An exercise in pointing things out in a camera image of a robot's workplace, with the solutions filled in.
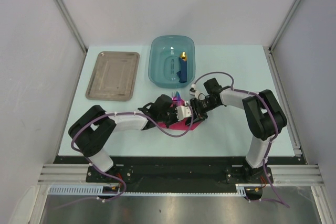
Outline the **pink paper napkin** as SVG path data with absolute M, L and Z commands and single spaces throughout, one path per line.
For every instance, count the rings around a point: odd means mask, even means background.
M 186 124 L 187 119 L 184 119 L 182 121 L 176 122 L 172 125 L 170 125 L 169 127 L 167 127 L 163 122 L 158 123 L 158 125 L 164 129 L 170 129 L 170 130 L 179 130 L 179 131 L 186 131 L 189 127 L 189 125 Z M 196 129 L 202 122 L 194 122 L 192 127 L 191 127 L 191 131 Z

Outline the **iridescent fork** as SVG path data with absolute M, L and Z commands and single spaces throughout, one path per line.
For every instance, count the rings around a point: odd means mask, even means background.
M 172 100 L 173 101 L 177 101 L 178 100 L 178 93 L 177 93 L 177 91 L 173 91 L 172 92 Z

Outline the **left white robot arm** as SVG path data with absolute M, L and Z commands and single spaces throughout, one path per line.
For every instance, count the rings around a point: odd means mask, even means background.
M 97 174 L 103 181 L 110 182 L 115 178 L 116 169 L 104 146 L 113 132 L 148 130 L 160 124 L 169 127 L 191 115 L 185 103 L 163 94 L 133 112 L 108 114 L 101 106 L 94 105 L 70 127 L 68 134 L 71 147 L 98 169 Z

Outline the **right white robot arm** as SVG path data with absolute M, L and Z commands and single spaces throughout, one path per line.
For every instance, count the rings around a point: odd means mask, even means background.
M 222 87 L 215 78 L 204 83 L 207 95 L 200 99 L 201 93 L 192 84 L 190 99 L 193 116 L 186 120 L 186 125 L 202 122 L 207 113 L 219 106 L 233 106 L 244 110 L 249 130 L 253 138 L 245 156 L 239 176 L 249 183 L 254 183 L 262 175 L 267 175 L 268 154 L 274 139 L 287 125 L 287 118 L 271 90 L 259 93 Z

